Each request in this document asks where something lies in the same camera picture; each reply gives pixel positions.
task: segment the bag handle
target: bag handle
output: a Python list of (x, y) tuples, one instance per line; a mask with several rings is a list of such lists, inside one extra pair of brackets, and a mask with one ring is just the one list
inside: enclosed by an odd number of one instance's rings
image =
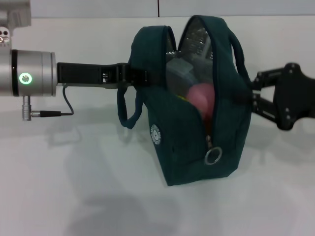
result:
[(238, 41), (237, 37), (235, 36), (235, 34), (231, 30), (229, 30), (229, 41), (230, 41), (231, 45), (233, 46), (237, 71), (244, 78), (244, 80), (246, 80), (246, 82), (248, 83), (251, 80), (250, 80), (250, 78), (248, 76), (248, 72), (245, 68), (245, 57), (244, 57), (243, 49), (242, 49), (242, 46), (241, 46), (240, 42)]
[(126, 87), (120, 87), (118, 88), (118, 91), (117, 91), (118, 117), (123, 127), (132, 129), (141, 116), (142, 106), (143, 106), (144, 101), (141, 94), (137, 92), (136, 100), (135, 100), (136, 109), (135, 109), (134, 114), (128, 119), (126, 100), (125, 100), (126, 91), (127, 91)]

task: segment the cable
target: cable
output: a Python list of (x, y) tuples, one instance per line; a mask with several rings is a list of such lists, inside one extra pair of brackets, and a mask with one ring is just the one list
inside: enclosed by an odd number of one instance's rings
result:
[(67, 96), (65, 95), (65, 89), (67, 88), (67, 85), (65, 85), (63, 87), (63, 98), (65, 100), (65, 102), (67, 103), (67, 105), (69, 106), (71, 113), (61, 113), (62, 116), (72, 116), (74, 114), (74, 110), (69, 102), (69, 100), (67, 99)]

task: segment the metal ring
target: metal ring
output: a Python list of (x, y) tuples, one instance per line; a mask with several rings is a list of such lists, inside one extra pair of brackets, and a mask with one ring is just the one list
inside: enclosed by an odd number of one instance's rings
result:
[[(218, 155), (217, 159), (216, 159), (214, 162), (209, 162), (209, 161), (208, 161), (208, 157), (209, 157), (209, 154), (210, 154), (213, 150), (219, 150), (219, 155)], [(210, 149), (209, 151), (207, 151), (206, 156), (205, 156), (205, 164), (206, 164), (207, 166), (214, 165), (214, 164), (216, 164), (216, 163), (221, 159), (221, 157), (222, 157), (222, 148), (221, 148), (221, 147), (214, 147), (214, 148)]]

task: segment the white table surface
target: white table surface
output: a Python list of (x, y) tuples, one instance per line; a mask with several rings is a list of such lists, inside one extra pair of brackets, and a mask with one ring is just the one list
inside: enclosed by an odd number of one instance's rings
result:
[[(315, 17), (226, 17), (241, 41), (251, 78), (301, 64), (315, 77)], [(57, 61), (128, 60), (143, 26), (170, 25), (177, 39), (188, 18), (36, 19), (15, 31), (14, 48), (56, 52)], [(272, 91), (266, 91), (267, 97)], [(313, 236), (315, 120), (291, 132), (252, 116), (239, 169), (225, 179), (167, 187), (147, 112), (128, 131), (116, 91), (68, 88), (75, 115), (22, 122), (21, 98), (0, 103), (0, 236)], [(127, 92), (134, 109), (134, 90)], [(56, 97), (34, 109), (67, 111)]]

